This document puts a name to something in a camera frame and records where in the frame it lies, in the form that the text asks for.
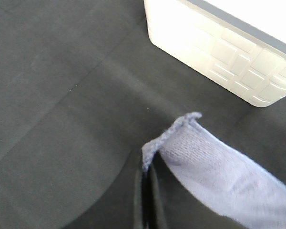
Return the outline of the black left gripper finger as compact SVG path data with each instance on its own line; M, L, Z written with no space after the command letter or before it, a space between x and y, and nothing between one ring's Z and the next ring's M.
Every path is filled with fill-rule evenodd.
M133 228L167 229L168 222L161 193L160 170L168 172L164 161L156 154L156 159L147 171L142 168L142 153L133 152L134 191L133 191Z

